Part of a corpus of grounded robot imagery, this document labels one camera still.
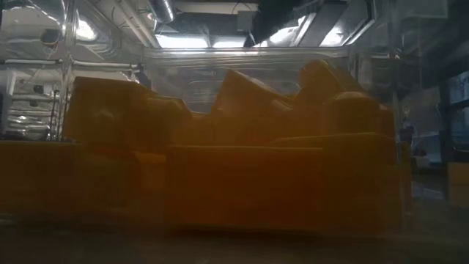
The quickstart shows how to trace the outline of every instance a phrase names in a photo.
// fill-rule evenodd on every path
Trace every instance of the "ceiling pipe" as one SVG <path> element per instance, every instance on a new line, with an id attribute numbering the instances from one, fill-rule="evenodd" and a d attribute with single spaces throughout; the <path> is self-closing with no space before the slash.
<path id="1" fill-rule="evenodd" d="M 121 3 L 124 5 L 124 8 L 129 12 L 130 16 L 137 23 L 137 25 L 139 25 L 140 30 L 147 37 L 147 39 L 151 43 L 152 47 L 153 48 L 161 48 L 160 45 L 158 44 L 158 41 L 156 40 L 155 35 L 152 32 L 150 32 L 150 30 L 147 28 L 145 23 L 140 19 L 139 15 L 137 15 L 137 13 L 129 5 L 129 2 L 127 0 L 121 0 Z"/>
<path id="2" fill-rule="evenodd" d="M 135 25 L 130 21 L 130 18 L 125 13 L 124 9 L 121 7 L 120 3 L 117 0 L 114 0 L 114 6 L 116 7 L 117 11 L 122 13 L 122 17 L 124 18 L 125 23 L 130 27 L 132 32 L 137 36 L 137 38 L 141 41 L 141 43 L 149 48 L 150 44 L 148 43 L 147 39 L 141 35 L 140 31 L 135 27 Z"/>
<path id="3" fill-rule="evenodd" d="M 159 23 L 169 23 L 174 20 L 176 13 L 172 0 L 148 0 L 148 3 Z"/>

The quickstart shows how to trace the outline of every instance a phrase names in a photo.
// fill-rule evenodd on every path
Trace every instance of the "ceiling light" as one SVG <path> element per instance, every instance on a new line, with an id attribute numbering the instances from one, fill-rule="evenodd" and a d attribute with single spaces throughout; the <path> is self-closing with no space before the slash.
<path id="1" fill-rule="evenodd" d="M 167 37 L 156 36 L 162 48 L 208 48 L 202 37 Z"/>
<path id="2" fill-rule="evenodd" d="M 344 33 L 342 32 L 342 29 L 338 27 L 332 28 L 325 36 L 320 47 L 336 47 L 340 45 L 343 37 Z"/>
<path id="3" fill-rule="evenodd" d="M 93 41 L 96 40 L 97 34 L 93 31 L 88 22 L 80 19 L 78 20 L 78 28 L 76 29 L 76 38 L 77 40 Z"/>
<path id="4" fill-rule="evenodd" d="M 242 48 L 244 41 L 218 41 L 213 48 Z"/>
<path id="5" fill-rule="evenodd" d="M 280 29 L 277 31 L 277 33 L 273 34 L 269 40 L 272 42 L 272 43 L 280 43 L 282 42 L 283 40 L 285 40 L 292 32 L 294 32 L 294 30 L 297 28 L 297 26 L 291 26 L 291 27 L 287 27 L 287 28 L 284 28 L 284 29 Z"/>

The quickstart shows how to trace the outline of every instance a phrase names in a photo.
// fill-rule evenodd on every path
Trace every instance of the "window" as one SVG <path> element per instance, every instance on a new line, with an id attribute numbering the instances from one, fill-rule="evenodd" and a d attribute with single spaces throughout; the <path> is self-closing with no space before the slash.
<path id="1" fill-rule="evenodd" d="M 469 99 L 469 72 L 450 78 L 448 84 L 451 103 Z"/>
<path id="2" fill-rule="evenodd" d="M 469 146 L 469 107 L 454 112 L 451 133 L 456 146 Z"/>

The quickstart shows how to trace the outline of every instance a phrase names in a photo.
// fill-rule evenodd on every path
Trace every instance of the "yellow foam block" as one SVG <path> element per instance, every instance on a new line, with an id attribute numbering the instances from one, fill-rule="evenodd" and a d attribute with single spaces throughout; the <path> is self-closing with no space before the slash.
<path id="1" fill-rule="evenodd" d="M 133 107 L 155 95 L 130 81 L 77 77 L 63 135 L 84 143 L 126 145 L 127 123 L 135 118 Z"/>
<path id="2" fill-rule="evenodd" d="M 77 144 L 0 142 L 0 210 L 3 213 L 55 213 L 75 210 L 69 184 Z"/>
<path id="3" fill-rule="evenodd" d="M 210 114 L 192 113 L 192 122 L 187 128 L 186 144 L 210 146 L 215 144 L 215 126 Z"/>
<path id="4" fill-rule="evenodd" d="M 309 230 L 321 150 L 170 147 L 165 216 L 173 226 Z"/>
<path id="5" fill-rule="evenodd" d="M 261 81 L 229 70 L 212 107 L 216 144 L 260 145 L 272 135 L 265 133 L 266 123 L 288 111 L 291 100 Z"/>
<path id="6" fill-rule="evenodd" d="M 393 112 L 385 107 L 380 105 L 380 132 L 383 135 L 389 136 L 390 138 L 395 137 L 394 130 L 394 114 Z"/>
<path id="7" fill-rule="evenodd" d="M 314 60 L 300 71 L 301 91 L 294 97 L 288 136 L 321 134 L 322 104 L 340 92 L 361 91 L 360 84 L 345 71 L 325 60 Z"/>
<path id="8" fill-rule="evenodd" d="M 293 103 L 296 109 L 321 105 L 339 92 L 362 90 L 352 76 L 322 59 L 311 61 L 301 69 L 300 85 L 302 89 Z"/>
<path id="9" fill-rule="evenodd" d="M 179 98 L 153 96 L 130 110 L 125 141 L 142 152 L 161 152 L 168 144 L 187 144 L 191 112 Z"/>
<path id="10" fill-rule="evenodd" d="M 400 227 L 395 165 L 305 147 L 169 148 L 173 227 L 376 235 Z"/>
<path id="11" fill-rule="evenodd" d="M 413 198 L 412 198 L 412 148 L 408 142 L 399 142 L 397 147 L 401 152 L 401 182 L 403 190 L 403 199 L 405 205 L 405 212 L 410 215 L 413 212 Z"/>
<path id="12" fill-rule="evenodd" d="M 0 142 L 0 211 L 104 224 L 160 222 L 165 163 L 162 155 L 106 147 Z"/>
<path id="13" fill-rule="evenodd" d="M 469 208 L 469 186 L 450 184 L 449 204 L 458 208 Z"/>
<path id="14" fill-rule="evenodd" d="M 342 92 L 324 103 L 322 133 L 380 132 L 380 105 L 362 92 Z"/>
<path id="15" fill-rule="evenodd" d="M 448 176 L 450 184 L 469 186 L 469 164 L 450 162 L 448 164 Z"/>
<path id="16" fill-rule="evenodd" d="M 329 136 L 304 136 L 277 139 L 275 147 L 321 147 L 328 153 L 344 158 L 395 164 L 396 143 L 379 133 L 347 133 Z"/>

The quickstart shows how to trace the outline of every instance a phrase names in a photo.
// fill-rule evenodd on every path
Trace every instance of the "ductwork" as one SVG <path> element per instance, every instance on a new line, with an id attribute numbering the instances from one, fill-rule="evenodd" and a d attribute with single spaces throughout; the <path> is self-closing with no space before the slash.
<path id="1" fill-rule="evenodd" d="M 115 26 L 106 16 L 104 16 L 92 3 L 88 0 L 77 1 L 78 10 L 78 30 L 76 32 L 76 44 L 87 48 L 93 52 L 98 58 L 93 59 L 95 62 L 137 62 L 138 57 L 134 54 L 141 54 L 140 46 L 132 43 L 122 31 Z M 86 39 L 87 37 L 96 36 L 95 39 Z M 74 59 L 90 61 L 91 59 L 81 57 L 79 52 L 72 54 Z"/>
<path id="2" fill-rule="evenodd" d="M 169 23 L 174 20 L 176 12 L 172 0 L 148 0 L 148 2 L 158 23 Z"/>
<path id="3" fill-rule="evenodd" d="M 133 8 L 128 3 L 128 1 L 127 0 L 121 0 L 121 2 L 123 4 L 123 6 L 125 7 L 125 9 L 127 10 L 127 12 L 129 12 L 131 17 L 133 18 L 133 20 L 137 23 L 140 30 L 144 33 L 145 37 L 148 39 L 148 41 L 150 42 L 152 47 L 153 48 L 161 48 L 160 45 L 158 45 L 158 41 L 155 38 L 155 34 L 153 34 L 150 30 L 147 29 L 147 26 L 145 25 L 145 23 L 140 19 L 139 15 L 137 15 L 137 13 L 133 10 Z M 127 16 L 127 14 L 123 11 L 122 11 L 122 14 L 124 15 L 124 17 Z M 128 20 L 126 19 L 126 22 L 127 22 L 128 26 L 130 26 L 132 24 L 132 21 L 130 21 L 129 18 L 128 18 Z M 138 30 L 135 30 L 135 29 L 133 29 L 133 31 L 134 31 L 135 34 L 138 34 L 138 32 L 139 32 Z"/>

